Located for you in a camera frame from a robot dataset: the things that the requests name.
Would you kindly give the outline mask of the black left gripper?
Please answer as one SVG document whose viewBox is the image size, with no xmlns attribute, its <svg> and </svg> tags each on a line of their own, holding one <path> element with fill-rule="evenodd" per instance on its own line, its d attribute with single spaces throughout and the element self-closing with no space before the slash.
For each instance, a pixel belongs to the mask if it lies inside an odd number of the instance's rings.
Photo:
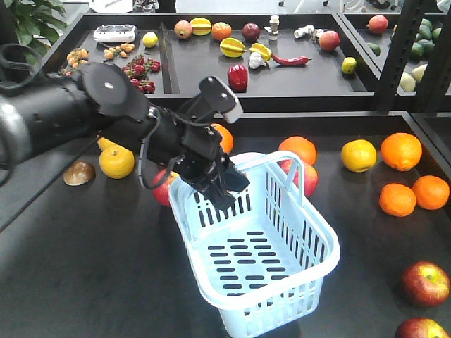
<svg viewBox="0 0 451 338">
<path fill-rule="evenodd" d="M 181 153 L 185 156 L 175 168 L 214 208 L 226 211 L 235 203 L 229 191 L 242 192 L 249 180 L 234 163 L 221 161 L 224 157 L 221 138 L 211 126 L 214 114 L 215 110 L 199 94 L 173 114 Z"/>
</svg>

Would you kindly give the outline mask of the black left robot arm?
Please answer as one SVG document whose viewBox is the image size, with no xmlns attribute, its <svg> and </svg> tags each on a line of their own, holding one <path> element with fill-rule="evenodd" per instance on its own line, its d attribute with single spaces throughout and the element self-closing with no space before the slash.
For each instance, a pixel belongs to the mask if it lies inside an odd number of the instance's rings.
<svg viewBox="0 0 451 338">
<path fill-rule="evenodd" d="M 7 175 L 23 163 L 66 142 L 98 132 L 175 172 L 220 210 L 249 180 L 221 147 L 212 126 L 221 114 L 234 123 L 242 114 L 236 95 L 207 77 L 199 93 L 178 110 L 148 101 L 116 65 L 89 62 L 73 75 L 43 73 L 25 60 L 30 48 L 1 46 L 1 168 Z"/>
</svg>

